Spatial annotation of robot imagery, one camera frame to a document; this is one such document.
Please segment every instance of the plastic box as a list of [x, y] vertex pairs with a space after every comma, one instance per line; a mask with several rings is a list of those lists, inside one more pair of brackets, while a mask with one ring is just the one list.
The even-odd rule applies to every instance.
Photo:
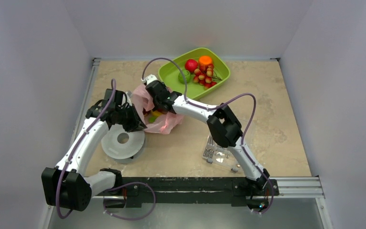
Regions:
[[[219, 88], [231, 75], [231, 71], [228, 66], [211, 50], [207, 48], [197, 48], [190, 52], [187, 52], [174, 61], [184, 69], [184, 64], [188, 59], [194, 59], [198, 61], [201, 56], [210, 56], [214, 63], [214, 74], [220, 77], [222, 80], [210, 89], [204, 90], [204, 87], [198, 83], [193, 83], [193, 76], [189, 82], [187, 82], [187, 97], [191, 99], [200, 99], [206, 96], [210, 92]], [[162, 66], [158, 71], [158, 77], [165, 83], [166, 86], [170, 87], [173, 91], [184, 93], [184, 84], [178, 80], [179, 70], [172, 63], [167, 63]]]

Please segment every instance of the spool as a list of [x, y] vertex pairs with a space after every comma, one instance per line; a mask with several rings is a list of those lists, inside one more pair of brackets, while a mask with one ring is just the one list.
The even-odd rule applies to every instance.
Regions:
[[102, 148], [107, 156], [121, 164], [136, 160], [145, 144], [145, 132], [125, 132], [121, 125], [113, 125], [102, 138]]

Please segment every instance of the gray floor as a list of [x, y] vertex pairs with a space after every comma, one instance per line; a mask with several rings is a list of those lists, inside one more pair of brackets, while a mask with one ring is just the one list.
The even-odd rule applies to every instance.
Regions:
[[[119, 215], [136, 217], [151, 207], [123, 209]], [[211, 204], [157, 204], [147, 218], [124, 221], [103, 214], [102, 200], [92, 199], [83, 212], [73, 212], [67, 219], [59, 219], [54, 211], [50, 229], [322, 229], [314, 198], [275, 199], [272, 207], [262, 216], [251, 214], [248, 208]]]

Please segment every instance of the white disc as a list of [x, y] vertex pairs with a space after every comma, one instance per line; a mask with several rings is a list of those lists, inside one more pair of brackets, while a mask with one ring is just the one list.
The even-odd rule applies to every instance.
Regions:
[[102, 148], [109, 157], [123, 161], [140, 152], [144, 142], [144, 131], [127, 133], [121, 125], [113, 125], [102, 138]]

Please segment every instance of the table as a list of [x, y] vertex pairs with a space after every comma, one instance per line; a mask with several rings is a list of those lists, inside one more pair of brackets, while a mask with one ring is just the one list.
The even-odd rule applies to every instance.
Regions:
[[[117, 81], [117, 90], [133, 91], [141, 82], [142, 70], [147, 61], [101, 61], [93, 85], [90, 105], [103, 98], [110, 88], [111, 78]], [[146, 75], [157, 75], [164, 61], [153, 62]], [[256, 96], [257, 107], [246, 142], [258, 161], [274, 177], [311, 176], [301, 137], [291, 108], [290, 100], [276, 61], [226, 61], [231, 77], [217, 91], [201, 98], [206, 104], [220, 104], [234, 96], [251, 92]], [[230, 104], [243, 125], [248, 121], [253, 102], [243, 97]], [[124, 177], [242, 177], [242, 172], [206, 163], [202, 159], [209, 135], [208, 127], [190, 117], [185, 117], [169, 135], [146, 133], [144, 153], [126, 165], [116, 163], [102, 150], [95, 150], [88, 164], [86, 176], [96, 174], [101, 168], [118, 169]]]

